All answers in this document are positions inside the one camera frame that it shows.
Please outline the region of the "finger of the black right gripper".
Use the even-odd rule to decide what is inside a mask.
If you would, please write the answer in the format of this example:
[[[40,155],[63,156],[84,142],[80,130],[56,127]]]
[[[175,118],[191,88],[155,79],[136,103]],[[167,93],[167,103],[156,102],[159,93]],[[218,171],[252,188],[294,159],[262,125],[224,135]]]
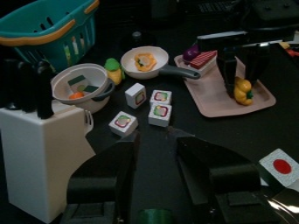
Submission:
[[[270,44],[259,44],[247,49],[246,79],[255,85],[270,62]]]
[[[224,82],[226,82],[226,88],[228,92],[228,96],[234,96],[234,89],[235,89],[235,75],[236,75],[236,57],[235,57],[235,51],[228,49],[224,51]]]

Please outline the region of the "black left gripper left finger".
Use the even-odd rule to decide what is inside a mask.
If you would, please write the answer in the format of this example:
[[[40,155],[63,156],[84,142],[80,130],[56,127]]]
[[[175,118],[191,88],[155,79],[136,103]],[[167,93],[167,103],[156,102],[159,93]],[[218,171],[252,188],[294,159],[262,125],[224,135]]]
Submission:
[[[60,224],[128,224],[139,143],[135,130],[72,173]]]

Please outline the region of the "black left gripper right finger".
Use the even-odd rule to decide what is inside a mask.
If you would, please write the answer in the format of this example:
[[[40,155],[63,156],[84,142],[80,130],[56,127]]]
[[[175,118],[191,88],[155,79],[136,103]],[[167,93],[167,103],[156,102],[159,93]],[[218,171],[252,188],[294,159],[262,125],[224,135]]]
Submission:
[[[255,164],[234,150],[169,127],[192,224],[279,224]]]

